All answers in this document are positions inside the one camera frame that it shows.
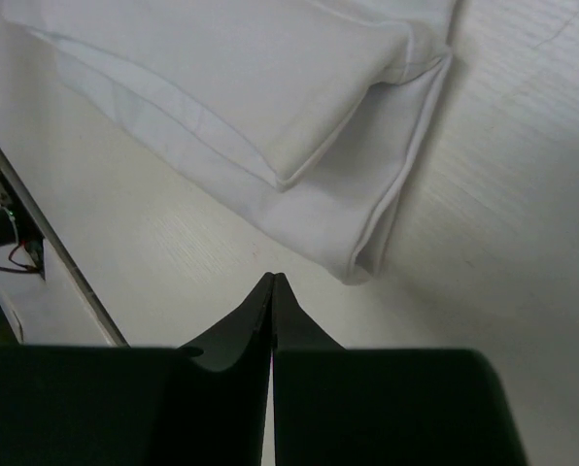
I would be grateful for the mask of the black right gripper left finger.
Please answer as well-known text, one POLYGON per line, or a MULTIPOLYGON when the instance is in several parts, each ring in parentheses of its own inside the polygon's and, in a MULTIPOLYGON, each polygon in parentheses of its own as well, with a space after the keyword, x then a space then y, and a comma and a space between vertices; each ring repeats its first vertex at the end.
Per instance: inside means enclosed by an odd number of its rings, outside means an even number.
POLYGON ((178 348, 0 346, 0 465, 257 465, 274 277, 178 348))

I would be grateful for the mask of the white fabric skirt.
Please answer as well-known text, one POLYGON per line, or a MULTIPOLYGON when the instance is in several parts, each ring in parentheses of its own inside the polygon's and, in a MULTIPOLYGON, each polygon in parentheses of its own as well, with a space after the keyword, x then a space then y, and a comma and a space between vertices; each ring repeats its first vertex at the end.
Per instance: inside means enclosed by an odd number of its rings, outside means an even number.
POLYGON ((453 53, 451 1, 6 1, 60 78, 343 283, 382 267, 453 53))

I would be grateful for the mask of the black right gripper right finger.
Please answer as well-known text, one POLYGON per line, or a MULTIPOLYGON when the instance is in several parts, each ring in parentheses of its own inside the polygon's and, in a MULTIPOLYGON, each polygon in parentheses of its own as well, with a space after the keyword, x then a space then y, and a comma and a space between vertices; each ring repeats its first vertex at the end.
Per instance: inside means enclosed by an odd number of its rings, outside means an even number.
POLYGON ((280 465, 524 465, 500 380, 472 349, 346 349, 272 291, 280 465))

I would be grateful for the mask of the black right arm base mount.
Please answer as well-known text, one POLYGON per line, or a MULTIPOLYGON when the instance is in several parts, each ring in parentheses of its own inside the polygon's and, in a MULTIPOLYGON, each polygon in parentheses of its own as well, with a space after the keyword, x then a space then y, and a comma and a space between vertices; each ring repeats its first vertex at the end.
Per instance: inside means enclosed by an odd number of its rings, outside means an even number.
POLYGON ((0 272, 44 279, 44 240, 45 235, 20 196, 0 173, 0 248, 12 247, 7 256, 8 265, 0 265, 0 272))

